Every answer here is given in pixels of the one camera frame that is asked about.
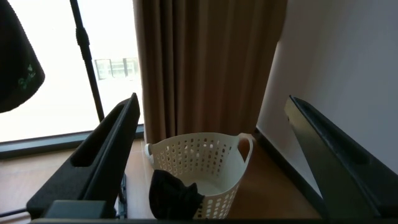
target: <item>wooden floor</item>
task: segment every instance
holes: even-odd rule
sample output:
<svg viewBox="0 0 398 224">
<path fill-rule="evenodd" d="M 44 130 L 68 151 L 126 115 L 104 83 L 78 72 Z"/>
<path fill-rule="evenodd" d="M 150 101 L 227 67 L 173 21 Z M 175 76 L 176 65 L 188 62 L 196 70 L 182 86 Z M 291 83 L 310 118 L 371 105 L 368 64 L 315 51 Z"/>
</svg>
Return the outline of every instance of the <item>wooden floor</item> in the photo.
<svg viewBox="0 0 398 224">
<path fill-rule="evenodd" d="M 153 169 L 143 153 L 144 142 L 134 141 L 126 166 L 129 218 L 154 218 L 148 191 Z M 0 161 L 0 213 L 24 208 L 28 199 L 62 165 L 73 150 Z M 293 183 L 256 146 L 228 218 L 320 218 Z M 22 213 L 0 218 L 0 223 L 28 223 Z"/>
</svg>

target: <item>wall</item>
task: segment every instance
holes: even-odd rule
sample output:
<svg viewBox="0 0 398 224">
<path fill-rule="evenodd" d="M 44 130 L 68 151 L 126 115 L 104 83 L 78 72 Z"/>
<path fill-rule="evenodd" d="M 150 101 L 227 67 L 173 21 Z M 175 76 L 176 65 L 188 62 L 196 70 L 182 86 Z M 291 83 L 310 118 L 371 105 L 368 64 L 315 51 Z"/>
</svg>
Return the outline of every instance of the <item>wall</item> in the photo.
<svg viewBox="0 0 398 224">
<path fill-rule="evenodd" d="M 398 173 L 396 9 L 396 0 L 289 0 L 257 128 L 318 193 L 286 99 L 311 103 Z"/>
</svg>

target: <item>laundry basket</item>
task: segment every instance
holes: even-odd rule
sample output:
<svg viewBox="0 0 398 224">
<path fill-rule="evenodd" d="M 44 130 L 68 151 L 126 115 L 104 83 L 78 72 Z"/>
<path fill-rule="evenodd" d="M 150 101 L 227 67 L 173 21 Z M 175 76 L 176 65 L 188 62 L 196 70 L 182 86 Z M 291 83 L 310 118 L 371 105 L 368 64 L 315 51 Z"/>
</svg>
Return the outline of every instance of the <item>laundry basket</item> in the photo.
<svg viewBox="0 0 398 224">
<path fill-rule="evenodd" d="M 250 144 L 245 160 L 238 150 L 240 138 Z M 145 146 L 154 169 L 168 171 L 186 186 L 197 183 L 205 198 L 194 219 L 227 216 L 252 150 L 251 138 L 219 133 L 183 134 Z"/>
</svg>

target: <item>curtain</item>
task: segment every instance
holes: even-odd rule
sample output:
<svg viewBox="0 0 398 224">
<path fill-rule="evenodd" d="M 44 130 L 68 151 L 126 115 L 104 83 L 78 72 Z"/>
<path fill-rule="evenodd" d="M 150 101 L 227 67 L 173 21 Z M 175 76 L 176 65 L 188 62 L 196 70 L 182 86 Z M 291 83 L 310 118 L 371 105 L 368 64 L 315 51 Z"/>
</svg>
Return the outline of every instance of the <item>curtain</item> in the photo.
<svg viewBox="0 0 398 224">
<path fill-rule="evenodd" d="M 252 133 L 286 0 L 134 0 L 146 140 Z"/>
</svg>

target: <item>black hanging garment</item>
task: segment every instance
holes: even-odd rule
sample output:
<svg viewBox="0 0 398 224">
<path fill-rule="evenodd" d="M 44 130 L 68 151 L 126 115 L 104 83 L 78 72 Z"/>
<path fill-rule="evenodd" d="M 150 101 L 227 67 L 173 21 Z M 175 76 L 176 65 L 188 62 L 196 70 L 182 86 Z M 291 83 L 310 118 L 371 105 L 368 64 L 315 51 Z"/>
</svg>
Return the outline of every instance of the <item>black hanging garment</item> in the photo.
<svg viewBox="0 0 398 224">
<path fill-rule="evenodd" d="M 164 170 L 155 170 L 149 189 L 149 205 L 157 219 L 190 220 L 205 196 L 198 193 L 196 183 L 183 182 Z"/>
<path fill-rule="evenodd" d="M 0 0 L 0 113 L 32 97 L 44 82 L 44 72 L 19 19 Z"/>
</svg>

